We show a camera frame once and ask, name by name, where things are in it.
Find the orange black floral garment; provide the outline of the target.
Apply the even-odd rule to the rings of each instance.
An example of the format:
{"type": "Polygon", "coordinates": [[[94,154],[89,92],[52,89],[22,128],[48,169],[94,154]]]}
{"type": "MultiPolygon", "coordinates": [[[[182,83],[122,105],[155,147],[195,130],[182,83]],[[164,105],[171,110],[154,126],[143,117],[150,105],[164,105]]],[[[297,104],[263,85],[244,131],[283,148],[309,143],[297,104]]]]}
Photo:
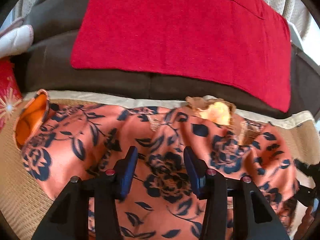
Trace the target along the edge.
{"type": "Polygon", "coordinates": [[[23,166],[51,199],[72,176],[96,177],[135,146],[138,162],[128,197],[117,204],[125,239],[198,239],[205,201],[193,194],[183,150],[189,146],[227,178],[252,177],[284,228],[296,205],[296,169],[271,124],[234,117],[231,126],[190,108],[57,105],[39,90],[17,119],[23,166]]]}

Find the woven rattan mat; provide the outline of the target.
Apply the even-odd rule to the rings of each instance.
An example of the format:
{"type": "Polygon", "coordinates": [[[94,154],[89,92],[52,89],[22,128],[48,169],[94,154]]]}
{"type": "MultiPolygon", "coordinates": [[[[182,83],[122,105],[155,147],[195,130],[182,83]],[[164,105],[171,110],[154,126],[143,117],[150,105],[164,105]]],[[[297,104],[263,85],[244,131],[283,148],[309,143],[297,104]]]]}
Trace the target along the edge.
{"type": "MultiPolygon", "coordinates": [[[[131,99],[119,96],[50,90],[52,101],[73,105],[80,102],[110,103],[123,107],[162,106],[175,108],[183,106],[179,100],[131,99]]],[[[35,92],[25,95],[24,101],[1,131],[1,212],[7,230],[13,239],[31,239],[36,227],[52,204],[33,178],[22,167],[21,155],[13,141],[13,126],[25,104],[35,96],[35,92]]],[[[319,162],[319,133],[312,114],[302,111],[286,119],[237,109],[243,118],[277,126],[281,136],[288,144],[291,154],[307,164],[319,162]]]]}

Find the red gift box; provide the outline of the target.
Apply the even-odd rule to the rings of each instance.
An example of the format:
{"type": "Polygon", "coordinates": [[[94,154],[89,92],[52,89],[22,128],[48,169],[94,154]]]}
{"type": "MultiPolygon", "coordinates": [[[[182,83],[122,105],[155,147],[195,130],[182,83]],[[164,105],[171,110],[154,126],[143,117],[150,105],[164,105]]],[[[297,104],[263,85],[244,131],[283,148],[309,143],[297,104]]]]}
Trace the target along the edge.
{"type": "Polygon", "coordinates": [[[9,57],[1,58],[0,68],[0,128],[2,129],[22,102],[22,94],[14,76],[14,64],[9,57]]]}

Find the red knitted cloth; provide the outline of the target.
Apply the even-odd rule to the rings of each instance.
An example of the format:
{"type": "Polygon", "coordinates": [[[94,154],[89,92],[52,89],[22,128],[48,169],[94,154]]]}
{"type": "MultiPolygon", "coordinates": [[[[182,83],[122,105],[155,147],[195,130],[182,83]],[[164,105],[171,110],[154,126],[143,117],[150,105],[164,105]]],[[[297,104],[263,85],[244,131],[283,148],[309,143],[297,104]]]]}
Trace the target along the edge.
{"type": "Polygon", "coordinates": [[[286,112],[290,30],[263,0],[89,0],[75,69],[121,69],[214,81],[286,112]]]}

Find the white padded cushion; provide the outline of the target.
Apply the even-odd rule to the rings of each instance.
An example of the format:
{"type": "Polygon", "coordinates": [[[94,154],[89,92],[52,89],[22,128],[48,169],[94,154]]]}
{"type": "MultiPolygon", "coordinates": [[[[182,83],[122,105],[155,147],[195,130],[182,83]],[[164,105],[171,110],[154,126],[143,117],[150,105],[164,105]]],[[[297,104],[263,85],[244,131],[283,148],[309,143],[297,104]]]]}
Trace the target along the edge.
{"type": "Polygon", "coordinates": [[[1,36],[1,59],[8,56],[20,55],[33,44],[34,31],[31,25],[10,30],[1,36]]]}

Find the dark brown sofa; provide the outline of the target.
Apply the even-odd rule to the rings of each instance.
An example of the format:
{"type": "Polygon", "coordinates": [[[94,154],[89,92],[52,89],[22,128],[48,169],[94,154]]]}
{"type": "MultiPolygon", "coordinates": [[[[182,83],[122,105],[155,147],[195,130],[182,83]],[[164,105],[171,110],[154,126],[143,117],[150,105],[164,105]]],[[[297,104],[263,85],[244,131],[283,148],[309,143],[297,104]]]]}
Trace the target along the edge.
{"type": "Polygon", "coordinates": [[[187,77],[122,70],[77,70],[71,51],[89,0],[36,0],[25,23],[33,27],[33,45],[12,58],[20,91],[38,89],[106,93],[134,99],[183,100],[211,95],[246,111],[287,118],[308,110],[319,116],[319,71],[300,49],[291,49],[291,103],[285,113],[228,85],[187,77]]]}

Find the cream dotted curtain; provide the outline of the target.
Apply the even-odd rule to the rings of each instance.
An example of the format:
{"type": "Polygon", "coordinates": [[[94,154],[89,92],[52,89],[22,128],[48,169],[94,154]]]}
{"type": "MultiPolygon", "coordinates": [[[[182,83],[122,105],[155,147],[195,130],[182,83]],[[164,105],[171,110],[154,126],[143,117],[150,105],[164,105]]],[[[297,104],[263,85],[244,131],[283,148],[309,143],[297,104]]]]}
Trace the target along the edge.
{"type": "Polygon", "coordinates": [[[264,0],[287,21],[293,23],[302,39],[310,29],[311,14],[301,0],[264,0]]]}

